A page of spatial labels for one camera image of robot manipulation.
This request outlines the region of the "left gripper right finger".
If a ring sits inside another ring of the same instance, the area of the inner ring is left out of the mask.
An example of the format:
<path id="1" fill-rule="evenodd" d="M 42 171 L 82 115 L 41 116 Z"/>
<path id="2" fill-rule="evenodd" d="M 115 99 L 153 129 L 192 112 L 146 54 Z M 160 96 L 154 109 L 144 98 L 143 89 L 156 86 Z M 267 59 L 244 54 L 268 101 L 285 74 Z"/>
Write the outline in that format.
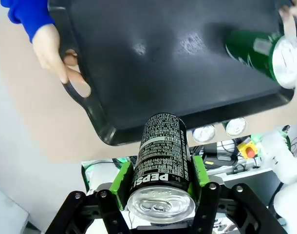
<path id="1" fill-rule="evenodd" d="M 193 156 L 189 170 L 192 191 L 199 202 L 191 234 L 210 234 L 217 213 L 225 214 L 241 234 L 285 234 L 286 231 L 274 218 L 255 193 L 244 183 L 227 188 L 210 181 L 203 160 Z"/>

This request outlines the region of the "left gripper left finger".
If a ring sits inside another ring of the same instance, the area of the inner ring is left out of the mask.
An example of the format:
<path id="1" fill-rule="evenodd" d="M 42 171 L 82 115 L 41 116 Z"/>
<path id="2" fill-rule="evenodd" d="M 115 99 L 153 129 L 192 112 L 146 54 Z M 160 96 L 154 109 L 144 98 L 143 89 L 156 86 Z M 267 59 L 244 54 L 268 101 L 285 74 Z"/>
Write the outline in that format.
<path id="1" fill-rule="evenodd" d="M 85 195 L 73 191 L 66 197 L 47 234 L 84 234 L 94 220 L 102 219 L 109 234 L 130 234 L 121 211 L 124 210 L 130 195 L 133 177 L 131 162 L 123 164 L 109 189 Z"/>

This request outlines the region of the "person's right hand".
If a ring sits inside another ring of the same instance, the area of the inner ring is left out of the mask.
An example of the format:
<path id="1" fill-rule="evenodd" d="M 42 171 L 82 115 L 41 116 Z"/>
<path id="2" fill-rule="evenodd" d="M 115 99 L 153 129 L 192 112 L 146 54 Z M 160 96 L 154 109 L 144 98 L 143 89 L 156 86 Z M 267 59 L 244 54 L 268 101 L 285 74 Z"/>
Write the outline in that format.
<path id="1" fill-rule="evenodd" d="M 42 68 L 55 73 L 62 84 L 70 82 L 83 98 L 91 94 L 91 88 L 78 70 L 77 53 L 73 49 L 60 56 L 60 36 L 53 24 L 40 27 L 32 39 L 32 46 Z"/>

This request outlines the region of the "person's left hand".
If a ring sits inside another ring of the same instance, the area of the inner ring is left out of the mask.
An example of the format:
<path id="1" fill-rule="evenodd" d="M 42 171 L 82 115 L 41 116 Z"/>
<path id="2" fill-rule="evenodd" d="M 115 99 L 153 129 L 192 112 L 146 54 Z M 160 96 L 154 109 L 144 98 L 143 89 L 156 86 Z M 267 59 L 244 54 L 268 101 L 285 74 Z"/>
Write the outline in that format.
<path id="1" fill-rule="evenodd" d="M 278 13 L 281 17 L 280 32 L 288 37 L 297 37 L 297 0 L 290 5 L 283 5 Z"/>

